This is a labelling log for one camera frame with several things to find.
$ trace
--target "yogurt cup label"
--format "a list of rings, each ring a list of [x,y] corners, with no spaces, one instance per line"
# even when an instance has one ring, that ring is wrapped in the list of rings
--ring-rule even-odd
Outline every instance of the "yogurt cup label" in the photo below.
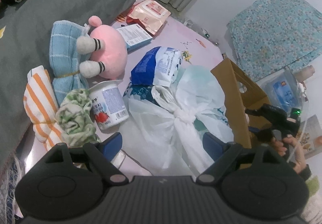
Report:
[[[128,118],[118,87],[107,87],[90,94],[95,120],[101,130],[114,126]]]

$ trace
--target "cardboard box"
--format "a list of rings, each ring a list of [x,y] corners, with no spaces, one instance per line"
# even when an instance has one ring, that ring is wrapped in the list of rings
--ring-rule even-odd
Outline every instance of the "cardboard box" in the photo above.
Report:
[[[264,103],[270,104],[265,92],[253,82],[235,63],[230,59],[223,60],[211,73],[216,77],[225,92],[226,117],[229,122],[235,142],[245,148],[258,145],[257,138],[248,130],[248,126],[261,129],[269,122],[263,117],[249,116],[247,124],[245,109],[258,109]],[[244,93],[239,91],[240,82],[247,89]]]

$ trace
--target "yogurt cup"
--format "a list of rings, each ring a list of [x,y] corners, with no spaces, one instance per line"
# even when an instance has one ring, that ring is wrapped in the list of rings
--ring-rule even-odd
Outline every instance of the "yogurt cup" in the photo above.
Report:
[[[103,81],[89,89],[92,110],[101,130],[115,126],[129,117],[118,88],[121,82],[122,80]]]

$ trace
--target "gray bedsheet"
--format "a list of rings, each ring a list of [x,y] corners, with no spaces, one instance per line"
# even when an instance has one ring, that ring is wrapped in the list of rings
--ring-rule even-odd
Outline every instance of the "gray bedsheet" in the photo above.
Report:
[[[79,25],[92,15],[111,24],[135,0],[24,0],[0,9],[0,174],[15,151],[30,120],[23,95],[30,69],[49,66],[49,41],[53,23],[69,20]]]

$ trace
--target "orange striped towel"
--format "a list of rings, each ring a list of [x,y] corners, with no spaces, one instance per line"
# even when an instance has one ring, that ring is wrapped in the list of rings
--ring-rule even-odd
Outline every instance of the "orange striped towel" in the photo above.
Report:
[[[55,121],[58,110],[48,71],[39,66],[28,73],[28,83],[24,94],[24,107],[33,125],[37,139],[43,142],[46,150],[64,142],[63,130]]]

